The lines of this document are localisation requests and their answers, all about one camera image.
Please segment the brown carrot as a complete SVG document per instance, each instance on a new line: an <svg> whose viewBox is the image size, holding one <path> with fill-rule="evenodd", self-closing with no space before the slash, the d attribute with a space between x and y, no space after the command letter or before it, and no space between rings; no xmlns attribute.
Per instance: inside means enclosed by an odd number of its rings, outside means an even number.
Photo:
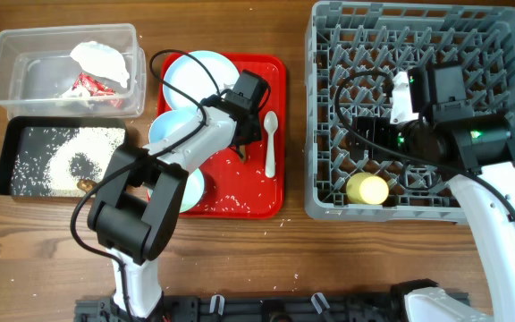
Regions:
<svg viewBox="0 0 515 322"><path fill-rule="evenodd" d="M239 146L239 152L240 152L240 160L242 163L245 163L247 160L247 152L246 152L246 146L240 145Z"/></svg>

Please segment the yellow plastic cup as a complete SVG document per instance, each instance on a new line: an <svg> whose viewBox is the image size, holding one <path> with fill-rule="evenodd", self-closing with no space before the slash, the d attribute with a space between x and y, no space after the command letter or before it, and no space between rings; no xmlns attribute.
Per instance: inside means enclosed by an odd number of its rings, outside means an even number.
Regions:
<svg viewBox="0 0 515 322"><path fill-rule="evenodd" d="M352 203L380 205L388 198L389 187L379 176L357 173L347 181L346 194Z"/></svg>

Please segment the mint green rice bowl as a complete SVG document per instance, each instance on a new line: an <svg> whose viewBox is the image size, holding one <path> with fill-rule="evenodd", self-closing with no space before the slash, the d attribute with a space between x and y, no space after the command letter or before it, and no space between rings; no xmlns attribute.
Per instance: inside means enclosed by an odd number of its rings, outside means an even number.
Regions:
<svg viewBox="0 0 515 322"><path fill-rule="evenodd" d="M179 209L179 213L185 213L201 201L203 194L205 193L205 179L200 171L196 169L191 173L187 179L185 185L185 192L182 195L182 203Z"/></svg>

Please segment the light blue plate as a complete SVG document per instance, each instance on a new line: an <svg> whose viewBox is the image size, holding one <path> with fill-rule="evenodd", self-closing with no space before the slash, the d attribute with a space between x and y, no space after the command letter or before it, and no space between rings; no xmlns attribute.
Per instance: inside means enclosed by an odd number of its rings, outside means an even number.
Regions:
<svg viewBox="0 0 515 322"><path fill-rule="evenodd" d="M167 69L164 81L192 97L197 103L203 98L232 89L240 73L232 61L217 52L199 50L190 53L208 69L205 70L186 55L181 55Z"/></svg>

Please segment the light blue small bowl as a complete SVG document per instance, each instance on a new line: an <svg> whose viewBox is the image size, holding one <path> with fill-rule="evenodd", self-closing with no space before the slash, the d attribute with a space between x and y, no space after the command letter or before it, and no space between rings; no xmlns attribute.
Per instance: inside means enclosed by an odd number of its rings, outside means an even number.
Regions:
<svg viewBox="0 0 515 322"><path fill-rule="evenodd" d="M152 123L148 132L148 142L156 143L167 138L184 124L188 123L194 115L188 111L171 110L160 114Z"/></svg>

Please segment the white rice pile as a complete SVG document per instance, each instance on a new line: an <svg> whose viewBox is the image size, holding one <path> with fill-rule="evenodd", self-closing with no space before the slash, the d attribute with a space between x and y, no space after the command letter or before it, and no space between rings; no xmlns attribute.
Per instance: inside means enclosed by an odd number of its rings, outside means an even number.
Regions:
<svg viewBox="0 0 515 322"><path fill-rule="evenodd" d="M13 196L81 197L80 179L100 182L126 130L117 127L27 127L13 164Z"/></svg>

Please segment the red candy wrapper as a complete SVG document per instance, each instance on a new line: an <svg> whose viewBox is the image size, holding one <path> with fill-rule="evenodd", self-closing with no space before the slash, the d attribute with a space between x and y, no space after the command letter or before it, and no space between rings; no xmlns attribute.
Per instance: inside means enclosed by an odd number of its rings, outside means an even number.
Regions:
<svg viewBox="0 0 515 322"><path fill-rule="evenodd" d="M71 93L75 97L111 97L117 94L116 91L84 72L73 83Z"/></svg>

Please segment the white paper napkin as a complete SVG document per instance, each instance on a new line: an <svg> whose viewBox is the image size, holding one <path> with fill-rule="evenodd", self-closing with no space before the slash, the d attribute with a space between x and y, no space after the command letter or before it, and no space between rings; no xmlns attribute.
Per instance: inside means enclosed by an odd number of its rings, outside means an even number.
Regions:
<svg viewBox="0 0 515 322"><path fill-rule="evenodd" d="M116 49L96 41L79 43L70 53L82 70L95 76L107 78L128 87L130 74L125 60Z"/></svg>

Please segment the dark brown food scrap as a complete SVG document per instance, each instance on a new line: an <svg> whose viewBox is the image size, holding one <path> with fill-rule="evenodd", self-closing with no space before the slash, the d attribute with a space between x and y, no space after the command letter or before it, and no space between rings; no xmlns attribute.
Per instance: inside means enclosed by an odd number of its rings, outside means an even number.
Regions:
<svg viewBox="0 0 515 322"><path fill-rule="evenodd" d="M85 193L92 191L96 185L97 183L90 179L80 179L77 182L77 188Z"/></svg>

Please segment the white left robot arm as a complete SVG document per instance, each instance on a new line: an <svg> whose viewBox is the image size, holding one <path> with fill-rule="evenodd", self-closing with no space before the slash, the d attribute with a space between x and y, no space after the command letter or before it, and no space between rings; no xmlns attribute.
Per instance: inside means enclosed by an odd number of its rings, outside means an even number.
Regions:
<svg viewBox="0 0 515 322"><path fill-rule="evenodd" d="M78 321L163 321L164 293L158 258L172 238L189 175L215 153L260 140L259 113L272 90L244 70L232 89L197 102L196 114L166 140L139 148L123 144L105 178L72 213L73 239L109 258L116 289L108 299L76 305Z"/></svg>

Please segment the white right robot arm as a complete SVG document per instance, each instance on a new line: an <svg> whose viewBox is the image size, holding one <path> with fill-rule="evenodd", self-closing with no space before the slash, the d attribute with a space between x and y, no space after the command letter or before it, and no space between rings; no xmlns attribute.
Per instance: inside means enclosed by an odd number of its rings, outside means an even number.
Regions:
<svg viewBox="0 0 515 322"><path fill-rule="evenodd" d="M457 63L379 70L388 121L342 120L370 153L435 167L473 233L494 321L515 321L515 134L503 114L477 114Z"/></svg>

